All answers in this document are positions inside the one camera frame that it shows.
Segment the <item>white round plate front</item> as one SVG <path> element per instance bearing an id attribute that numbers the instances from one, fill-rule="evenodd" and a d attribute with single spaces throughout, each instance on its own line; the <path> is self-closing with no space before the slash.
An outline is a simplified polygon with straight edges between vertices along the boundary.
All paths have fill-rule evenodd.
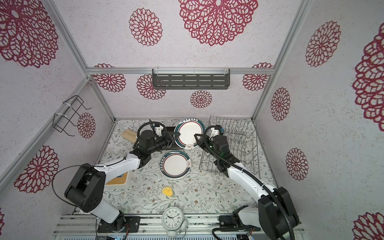
<path id="1" fill-rule="evenodd" d="M 190 175 L 188 174 L 188 175 L 184 175 L 184 176 L 176 176 L 175 178 L 170 178 L 169 176 L 164 176 L 165 177 L 165 179 L 167 179 L 167 180 L 169 180 L 169 181 L 178 181 L 178 180 L 182 180 L 182 179 L 185 179 L 185 178 L 187 178 L 187 177 L 189 177 Z"/>

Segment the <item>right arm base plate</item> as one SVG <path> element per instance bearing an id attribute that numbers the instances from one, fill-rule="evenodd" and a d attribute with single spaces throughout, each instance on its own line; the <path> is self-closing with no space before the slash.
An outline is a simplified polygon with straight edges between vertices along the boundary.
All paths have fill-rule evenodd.
<path id="1" fill-rule="evenodd" d="M 236 229 L 240 227 L 238 219 L 234 215 L 219 216 L 220 229 Z"/>

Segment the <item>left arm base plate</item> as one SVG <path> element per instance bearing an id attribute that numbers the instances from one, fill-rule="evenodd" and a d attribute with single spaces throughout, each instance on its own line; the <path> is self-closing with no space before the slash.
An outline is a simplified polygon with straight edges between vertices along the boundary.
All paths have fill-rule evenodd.
<path id="1" fill-rule="evenodd" d="M 97 233 L 137 233 L 139 231 L 141 217 L 120 216 L 109 224 L 101 220 L 97 227 Z"/>

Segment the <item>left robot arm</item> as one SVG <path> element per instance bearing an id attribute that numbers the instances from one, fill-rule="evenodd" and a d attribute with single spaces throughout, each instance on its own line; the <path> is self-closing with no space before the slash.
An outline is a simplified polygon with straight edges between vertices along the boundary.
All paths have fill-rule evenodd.
<path id="1" fill-rule="evenodd" d="M 117 160 L 91 166 L 83 164 L 65 190 L 65 197 L 85 213 L 100 218 L 108 224 L 115 224 L 123 214 L 103 198 L 106 183 L 130 171 L 144 167 L 152 154 L 168 149 L 180 136 L 169 132 L 159 122 L 147 122 L 137 131 L 133 149 Z"/>

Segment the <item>white round plate back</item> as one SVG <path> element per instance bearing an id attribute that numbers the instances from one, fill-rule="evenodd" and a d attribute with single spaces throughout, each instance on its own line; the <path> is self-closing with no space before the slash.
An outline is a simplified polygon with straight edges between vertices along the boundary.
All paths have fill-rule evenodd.
<path id="1" fill-rule="evenodd" d="M 183 151 L 171 151 L 164 154 L 159 163 L 163 176 L 175 178 L 188 175 L 191 172 L 192 162 L 189 155 Z"/>

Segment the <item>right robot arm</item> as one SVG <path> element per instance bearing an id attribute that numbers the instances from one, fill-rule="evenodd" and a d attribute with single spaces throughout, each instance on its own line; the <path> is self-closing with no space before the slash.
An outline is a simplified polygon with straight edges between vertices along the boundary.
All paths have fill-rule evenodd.
<path id="1" fill-rule="evenodd" d="M 263 230 L 271 240 L 282 240 L 285 234 L 294 240 L 294 228 L 300 220 L 289 192 L 283 187 L 267 185 L 248 171 L 231 153 L 220 125 L 207 129 L 212 131 L 210 135 L 207 131 L 194 135 L 198 146 L 214 157 L 214 165 L 220 173 L 239 184 L 258 203 L 256 209 L 250 206 L 236 209 L 222 227 L 212 229 L 214 238 L 219 238 L 217 231 Z"/>

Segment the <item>white round plate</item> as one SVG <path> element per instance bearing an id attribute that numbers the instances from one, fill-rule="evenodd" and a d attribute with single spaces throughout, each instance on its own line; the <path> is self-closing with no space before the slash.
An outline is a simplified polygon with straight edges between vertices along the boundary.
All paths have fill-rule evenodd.
<path id="1" fill-rule="evenodd" d="M 187 118 L 182 120 L 175 127 L 175 132 L 180 135 L 176 139 L 175 143 L 182 149 L 190 150 L 198 146 L 198 141 L 195 138 L 195 134 L 198 134 L 198 139 L 205 131 L 203 122 L 196 118 Z"/>
<path id="2" fill-rule="evenodd" d="M 189 155 L 183 151 L 171 151 L 164 154 L 159 163 L 163 176 L 175 178 L 188 175 L 191 172 L 192 162 Z"/>
<path id="3" fill-rule="evenodd" d="M 169 180 L 169 181 L 178 181 L 178 180 L 182 180 L 182 179 L 185 179 L 185 178 L 187 178 L 187 177 L 189 177 L 190 175 L 188 174 L 188 175 L 184 175 L 184 176 L 176 176 L 175 178 L 170 178 L 169 176 L 164 176 L 165 177 L 165 179 L 167 179 L 167 180 Z"/>

